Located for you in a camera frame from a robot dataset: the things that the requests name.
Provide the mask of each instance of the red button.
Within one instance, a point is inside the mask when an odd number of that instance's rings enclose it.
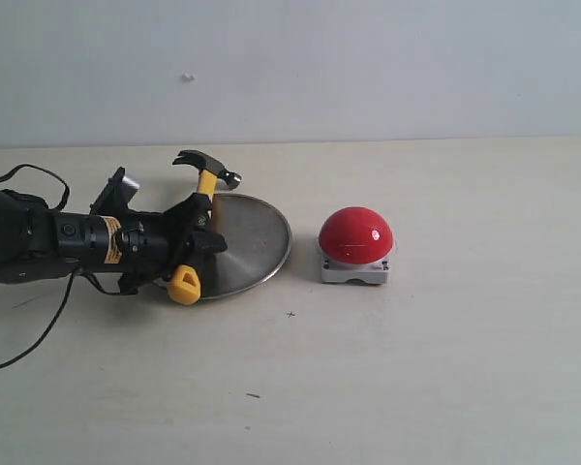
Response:
[[[319,245],[332,260],[345,264],[371,264],[385,257],[394,236],[383,217],[363,206],[349,206],[327,218]]]

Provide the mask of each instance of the yellow tag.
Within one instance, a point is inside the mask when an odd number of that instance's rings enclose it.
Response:
[[[118,248],[118,245],[116,245],[116,236],[114,234],[120,229],[120,222],[113,216],[102,216],[102,218],[106,222],[107,232],[109,233],[106,264],[118,264],[123,254]]]

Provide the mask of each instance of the claw hammer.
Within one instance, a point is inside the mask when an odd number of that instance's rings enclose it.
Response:
[[[198,150],[182,150],[172,164],[197,168],[199,170],[197,192],[206,194],[212,202],[218,179],[224,180],[230,189],[236,189],[241,183],[240,174],[228,171],[220,161]],[[168,295],[172,300],[185,305],[197,302],[200,299],[198,272],[187,264],[179,265],[168,283]]]

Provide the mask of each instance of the white table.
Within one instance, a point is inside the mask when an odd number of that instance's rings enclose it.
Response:
[[[181,148],[0,150],[0,174],[53,169],[85,212],[123,165],[158,209],[195,186]],[[77,281],[0,372],[0,465],[581,464],[581,139],[199,148],[288,217],[290,261],[195,307]],[[59,199],[39,173],[10,186]],[[318,282],[321,223],[351,204],[398,239],[387,286]],[[64,285],[0,286],[0,361]]]

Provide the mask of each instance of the silver disc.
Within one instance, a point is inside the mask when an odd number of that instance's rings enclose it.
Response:
[[[254,288],[273,276],[291,252],[289,222],[277,208],[261,199],[216,194],[211,229],[224,237],[229,248],[204,265],[200,276],[202,300]]]

